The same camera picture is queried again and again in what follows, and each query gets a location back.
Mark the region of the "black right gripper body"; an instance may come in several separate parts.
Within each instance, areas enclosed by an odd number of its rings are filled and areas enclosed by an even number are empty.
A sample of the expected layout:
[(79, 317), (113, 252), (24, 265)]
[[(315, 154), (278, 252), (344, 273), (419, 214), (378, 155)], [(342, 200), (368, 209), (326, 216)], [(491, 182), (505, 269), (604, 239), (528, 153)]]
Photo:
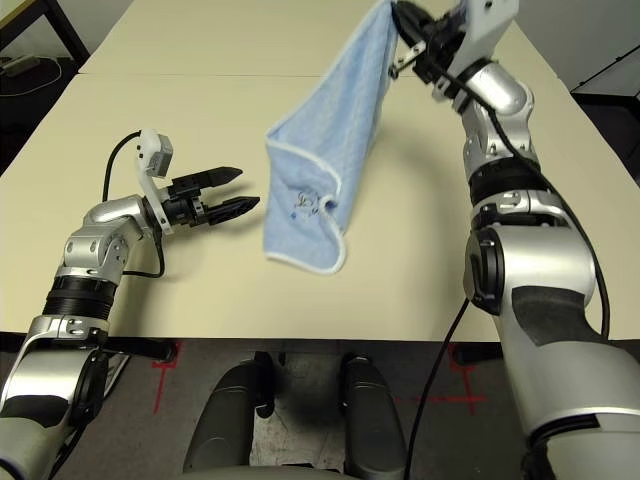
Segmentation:
[(410, 47), (408, 60), (398, 59), (392, 65), (392, 79), (412, 65), (413, 72), (425, 84), (432, 83), (445, 98), (454, 98), (460, 91), (452, 81), (445, 85), (448, 78), (445, 72), (451, 65), (461, 46), (465, 32), (464, 13), (446, 13), (434, 23), (422, 30), (424, 40)]

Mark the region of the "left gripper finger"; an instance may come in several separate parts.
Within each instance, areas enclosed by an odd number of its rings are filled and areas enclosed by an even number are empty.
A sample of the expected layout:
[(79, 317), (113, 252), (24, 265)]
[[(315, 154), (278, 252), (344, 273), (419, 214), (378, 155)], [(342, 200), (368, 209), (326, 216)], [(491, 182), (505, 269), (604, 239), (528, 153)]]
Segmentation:
[(226, 185), (243, 174), (243, 171), (236, 167), (217, 167), (198, 173), (198, 184), (200, 188), (215, 188)]
[(209, 224), (220, 224), (240, 217), (252, 210), (260, 202), (259, 197), (238, 196), (208, 207), (206, 218)]

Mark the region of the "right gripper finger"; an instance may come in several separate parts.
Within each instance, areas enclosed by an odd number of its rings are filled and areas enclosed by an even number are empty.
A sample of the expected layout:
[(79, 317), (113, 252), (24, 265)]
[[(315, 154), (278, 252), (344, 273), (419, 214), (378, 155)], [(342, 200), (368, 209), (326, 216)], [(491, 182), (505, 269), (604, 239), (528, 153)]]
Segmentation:
[(403, 30), (423, 30), (434, 23), (434, 18), (414, 2), (398, 1), (397, 22)]
[(425, 11), (416, 4), (393, 4), (392, 19), (399, 37), (407, 47), (413, 47), (424, 40), (421, 21)]

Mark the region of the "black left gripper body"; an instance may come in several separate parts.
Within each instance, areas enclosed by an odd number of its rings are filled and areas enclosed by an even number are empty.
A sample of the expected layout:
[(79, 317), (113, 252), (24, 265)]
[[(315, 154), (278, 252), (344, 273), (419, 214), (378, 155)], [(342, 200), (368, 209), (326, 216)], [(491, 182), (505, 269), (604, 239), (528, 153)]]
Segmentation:
[(171, 226), (212, 225), (212, 209), (201, 200), (202, 190), (212, 188), (209, 173), (177, 177), (163, 190), (161, 205)]

